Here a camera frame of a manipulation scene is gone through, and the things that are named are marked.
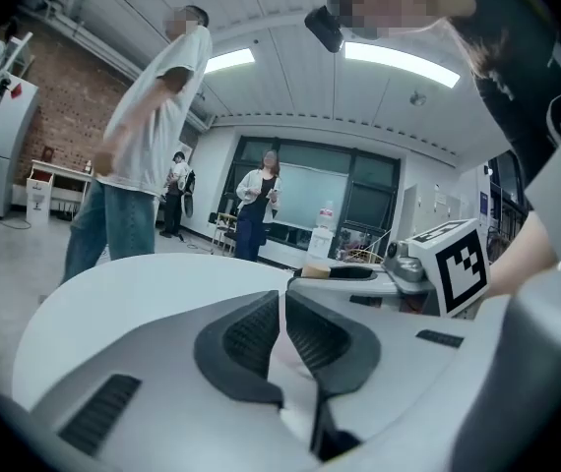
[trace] white ceiling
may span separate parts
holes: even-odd
[[[256,60],[206,76],[204,106],[218,116],[218,124],[335,128],[462,169],[507,148],[447,29],[434,27],[380,44],[459,73],[462,77],[453,89],[329,53],[303,24],[304,16],[323,2],[77,0],[73,5],[89,31],[141,68],[167,44],[162,23],[170,7],[192,3],[207,10],[214,55],[250,47]],[[423,106],[409,102],[416,90],[427,96]]]

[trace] fluorescent light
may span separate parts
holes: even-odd
[[[456,85],[460,76],[445,67],[436,65],[431,61],[407,54],[406,52],[369,45],[366,43],[347,42],[344,47],[344,57],[348,59],[358,59],[360,61],[370,61],[389,67],[407,70],[413,74],[421,75],[432,81],[452,88]]]
[[[228,52],[211,58],[206,66],[205,74],[221,70],[223,68],[236,67],[237,65],[245,65],[246,63],[254,63],[254,56],[250,49],[241,49],[239,51]]]

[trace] floor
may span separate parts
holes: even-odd
[[[69,222],[51,218],[49,224],[24,229],[25,214],[12,213],[0,221],[0,392],[9,394],[12,366],[20,338],[38,307],[62,276],[70,235]],[[177,238],[157,235],[156,252],[209,253],[210,243],[184,233]],[[99,264],[108,261],[107,254]]]

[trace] jeans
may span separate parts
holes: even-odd
[[[62,283],[94,267],[106,244],[113,261],[153,254],[154,226],[154,196],[93,180],[71,224]]]
[[[244,207],[237,217],[237,243],[234,256],[255,263],[259,258],[259,249],[264,236],[263,215]]]
[[[167,194],[164,205],[164,230],[177,235],[180,230],[182,219],[182,196],[179,194]]]

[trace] white cardigan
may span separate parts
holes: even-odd
[[[260,191],[262,186],[263,171],[260,169],[252,170],[250,171],[250,173],[243,177],[243,180],[241,180],[241,183],[237,186],[237,196],[241,200],[241,203],[239,204],[239,211],[241,211],[244,205],[250,205],[257,199],[256,196],[252,196],[248,193],[248,189],[259,189]],[[264,224],[270,224],[274,221],[274,215],[272,214],[272,211],[278,211],[281,205],[281,177],[277,177],[274,189],[276,189],[277,191],[277,201],[275,203],[272,203],[271,201],[268,202],[268,205],[265,208],[265,216],[263,217]]]

